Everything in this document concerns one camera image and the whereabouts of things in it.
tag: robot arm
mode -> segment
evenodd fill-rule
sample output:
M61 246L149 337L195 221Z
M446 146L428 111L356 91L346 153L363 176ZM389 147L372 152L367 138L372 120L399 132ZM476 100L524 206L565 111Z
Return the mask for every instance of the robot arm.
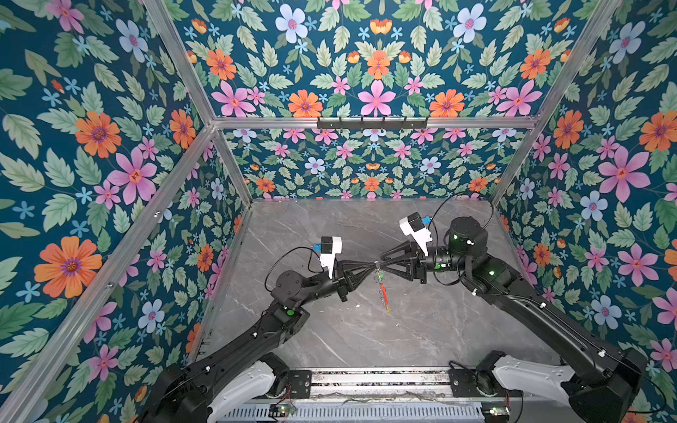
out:
M447 246L424 254L405 242L382 254L380 268L421 283L428 271L457 271L454 283L515 317L568 364L542 365L495 352L477 366L480 374L504 388L568 403L587 422L619 422L639 391L647 358L634 349L619 351L544 301L519 271L487 253L487 239L475 219L458 217Z

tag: aluminum corner post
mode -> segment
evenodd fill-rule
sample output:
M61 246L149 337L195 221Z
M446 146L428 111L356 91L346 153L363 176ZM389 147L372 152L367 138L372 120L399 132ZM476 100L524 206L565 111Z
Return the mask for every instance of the aluminum corner post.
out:
M38 357L29 367L21 383L12 391L0 408L0 422L26 423L33 409L44 398L51 384L59 376L72 352L82 341L91 322L99 315L113 288L132 262L158 221L172 201L177 190L192 171L214 135L212 127L204 128L183 153L169 176L153 198L146 204L139 218L108 257L99 273L80 296L66 319L50 337Z
M517 148L517 151L512 156L512 160L508 163L505 172L503 172L501 182L498 183L489 199L495 206L498 207L499 201L501 201L508 186L512 183L519 168L529 155L533 143L536 142L538 137L543 133L550 117L557 109L557 106L559 106L564 94L567 92L573 79L583 66L584 60L592 51L592 48L602 35L602 31L604 31L604 28L609 24L611 16L621 5L622 1L623 0L599 0L597 6L595 6L590 19L585 27L583 27L583 31L571 49L569 59L562 67L562 71L557 77L557 80L550 88L550 91L548 91L546 98L543 100L543 103L541 103L541 106L536 113L535 127L524 136L522 144Z

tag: pink flower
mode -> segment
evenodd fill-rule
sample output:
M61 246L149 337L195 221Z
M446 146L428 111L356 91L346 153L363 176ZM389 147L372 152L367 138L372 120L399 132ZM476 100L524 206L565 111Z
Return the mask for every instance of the pink flower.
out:
M144 152L144 158L149 158L150 160L155 161L155 154L159 153L160 150L157 149L155 146L155 140L154 139L148 139L146 137L143 137L141 139L141 143L138 145L139 150Z
M499 101L504 100L506 98L506 91L508 91L507 88L501 88L499 85L496 87L495 91L492 91L489 93L489 103L494 103L498 104Z
M527 103L531 103L541 98L543 93L541 91L534 91L530 93L533 89L533 79L529 80L526 84L522 86L522 90L519 92L517 88L510 87L506 93L507 101L502 102L496 108L499 112L505 112L506 116L514 116L519 111L519 114L526 116L531 112L531 106Z
M554 154L554 160L548 165L548 169L552 171L550 172L550 178L557 177L560 181L564 179L564 172L571 168L571 165L566 163L568 157L569 153L564 153L561 156L559 153Z
M358 98L365 102L366 104L362 106L360 114L367 115L371 112L374 112L374 117L378 116L378 112L384 115L390 114L390 106L386 103L393 101L395 98L395 93L388 91L383 92L383 82L380 79L375 80L372 83L372 93L369 94L367 91L362 91L357 94Z
M118 367L118 359L113 358L117 353L118 347L112 347L109 351L108 345L104 345L99 351L99 357L92 357L89 359L87 364L91 367L91 373L89 374L90 382L99 375L101 375L101 380L108 379L108 369Z
M305 139L305 134L303 133L303 128L299 129L285 129L284 134L282 135L285 139L292 139L294 144L299 142L299 139Z
M332 82L332 87L334 87L334 94L345 94L345 91L350 89L350 85L348 85L348 78L341 79L340 76L337 76L335 82Z
M546 288L545 291L543 291L543 298L545 298L549 303L554 301L554 292L552 289Z
M538 285L538 280L536 279L536 276L533 274L536 269L538 269L538 265L536 264L535 261L532 261L529 263L529 256L526 254L521 254L520 259L522 259L522 265L524 266L524 270L527 271L527 280L531 284L531 286L536 286Z
M628 162L628 150L625 147L618 147L613 157L616 165L610 162L604 162L599 165L599 173L604 176L610 176L605 179L599 187L599 192L611 192L616 187L616 198L620 202L625 202L630 197L630 187L644 188L649 186L651 181L646 173L635 172L644 166L649 160L649 152L635 154Z
M598 250L594 245L590 246L590 252L586 252L586 259L588 259L588 267L595 268L598 272L602 271L602 266L609 264L609 260L604 258L606 248Z
M675 330L677 330L677 319L675 319L677 317L677 291L674 288L668 288L665 296L668 298L667 301L659 296L651 299L656 307L667 310L658 313L658 323L669 325L674 320Z
M275 147L273 147L275 150L275 155L276 156L281 156L282 158L287 157L287 154L289 154L289 150L287 150L287 145L280 144L278 143Z
M543 134L538 135L538 141L533 143L533 159L538 159L539 162L542 162L546 154L550 153L550 136L544 137Z
M604 160L607 158L613 158L613 151L617 150L621 145L616 142L616 137L613 135L609 139L602 138L602 146L597 149L597 154L600 154L599 158Z
M458 149L458 153L463 156L469 156L473 153L473 150L475 149L475 146L473 145L472 141L468 141L465 144L461 144L460 148Z
M423 83L421 82L421 78L419 76L417 76L414 79L409 78L407 82L408 84L404 86L404 89L409 90L409 95L421 92L421 87L423 87Z
M649 252L642 256L642 247L637 243L630 247L630 253L632 256L625 251L618 252L618 258L629 263L619 267L618 273L622 275L630 275L632 273L632 283L635 284L635 286L640 286L642 282L644 282L642 275L650 280L658 280L658 273L656 273L656 270L649 267L650 265L656 264L656 261L658 260L656 254Z
M405 158L406 156L411 156L412 153L409 151L411 149L411 146L405 146L404 143L402 143L399 147L395 148L395 157Z
M195 190L195 187L190 191L186 191L186 193L188 194L188 204L193 208L200 204L200 193Z
M155 175L157 166L152 163L144 164L144 154L138 147L134 147L131 151L131 162L121 153L115 154L115 161L124 172L112 171L108 180L119 187L126 185L123 192L125 204L131 204L136 200L137 191L142 200L149 201L155 194L155 184L148 178Z
M104 183L102 184L103 186L95 186L94 191L96 191L99 196L96 198L96 204L103 204L106 203L106 208L110 210L113 208L113 203L120 202L120 197L118 197L117 194L120 192L120 187L111 187L110 186L110 181L105 180Z
M111 314L113 310L115 310L115 307L117 307L117 305L118 303L116 303L115 301L110 301L109 303L106 303L106 305L104 305L104 307L99 312L99 316L91 324L91 326L87 330L87 333L85 334L85 337L83 338L85 344L89 344L91 340L94 339L94 336L96 335L97 326L99 327L100 330L103 331L110 330L110 319L104 316Z
M445 128L445 131L447 131L442 138L447 139L449 138L449 141L451 143L455 143L458 138L465 138L466 133L464 132L464 129L461 128Z
M161 269L165 268L164 260L167 258L167 254L162 253L162 249L158 248L157 251L150 252L150 260L146 262L146 266L153 266L153 273L157 273L158 267Z
M85 15L78 9L71 9L70 6L70 0L51 0L51 3L45 5L45 9L59 18L59 23L64 31L70 31L70 28L73 27L77 32L84 34L83 27L78 21L84 19Z
M557 207L558 205L562 204L564 202L562 199L563 192L564 191L558 190L556 187L553 188L551 192L548 192L548 197L550 197L548 204L552 204L553 207Z
M672 344L667 338L663 338L661 343L662 345L654 340L651 341L651 348L656 350L651 353L651 358L662 361L663 369L671 372L672 369L677 369L677 350L672 349Z
M665 187L670 191L669 194L665 195L665 201L675 201L675 204L677 204L677 184L669 183Z
M135 265L136 263L138 263L140 258L141 258L141 255L137 254L136 257L134 257L134 259L132 260L132 262L129 263L129 267L127 268L127 270L125 271L123 276L118 281L118 285L120 285L120 286L127 285L127 275L129 275L131 277L137 277L139 275L139 269L137 269L135 266L132 266L132 265Z
M412 134L412 139L418 140L418 145L423 144L426 141L433 140L433 134L437 132L437 128L434 129L417 129Z
M324 142L326 145L329 145L333 139L339 138L339 135L333 129L313 129L313 132L318 134L315 137L315 142L317 143Z
M229 83L221 81L221 90L223 93L218 91L212 93L212 98L218 101L219 103L225 103L221 106L221 114L224 116L230 116L235 112L235 116L238 118L244 118L245 112L254 112L256 108L252 106L251 103L247 103L247 90L244 88L238 88L233 94L233 88Z
M348 143L344 143L343 147L341 147L341 146L336 147L336 157L341 157L341 158L344 158L344 159L346 157L352 157L353 153L351 153L351 151L353 151L353 150L354 150L354 148L350 148L348 146Z
M254 100L254 105L258 106L259 104L265 104L265 93L259 93L259 89L254 87L254 89L247 89L247 100Z

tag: gray marble surface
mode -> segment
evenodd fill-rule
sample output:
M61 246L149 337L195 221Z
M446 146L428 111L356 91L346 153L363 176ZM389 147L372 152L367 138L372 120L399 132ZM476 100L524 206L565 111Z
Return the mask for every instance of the gray marble surface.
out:
M222 347L252 325L271 302L263 288L270 266L294 246L311 246L321 236L342 236L338 260L377 260L381 252L407 240L398 221L415 211L432 215L440 200L283 201L254 205L225 302L218 311L204 351ZM449 222L471 215L480 223L491 212L476 200L450 200L435 218L440 236ZM489 253L518 267L515 251L495 217L487 227ZM269 280L287 269L307 274L308 254L299 250L274 269ZM318 269L317 259L311 268ZM454 277L442 274L440 280ZM274 352L290 367L364 367L447 365L454 359L475 365L493 349L521 359L558 363L557 354L517 320L474 297L461 285L409 282L386 273L391 315L369 277L342 303L330 296L305 306L311 317L300 333Z

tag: ventilation grille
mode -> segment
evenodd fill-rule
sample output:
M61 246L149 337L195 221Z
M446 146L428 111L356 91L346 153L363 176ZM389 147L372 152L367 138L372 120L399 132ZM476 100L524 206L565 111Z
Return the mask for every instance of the ventilation grille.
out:
M220 419L220 422L272 422L268 418L269 404L244 404ZM397 420L426 422L483 422L482 413L472 405L445 405L438 403L351 405L340 403L297 404L297 412L285 421L373 421Z

